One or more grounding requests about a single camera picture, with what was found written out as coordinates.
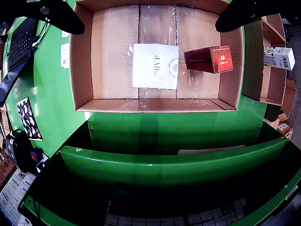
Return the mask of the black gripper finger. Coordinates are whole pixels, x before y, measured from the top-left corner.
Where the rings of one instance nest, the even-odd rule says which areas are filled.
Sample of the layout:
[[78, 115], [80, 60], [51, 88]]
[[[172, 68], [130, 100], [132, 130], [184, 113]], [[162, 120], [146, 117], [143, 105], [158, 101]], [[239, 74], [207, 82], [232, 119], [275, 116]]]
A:
[[70, 34], [84, 33], [85, 26], [73, 9], [63, 0], [2, 0], [0, 2], [0, 28], [11, 28], [18, 17], [49, 22]]
[[263, 16], [280, 14], [290, 24], [301, 22], [299, 0], [233, 0], [215, 23], [218, 32], [231, 32], [261, 20]]

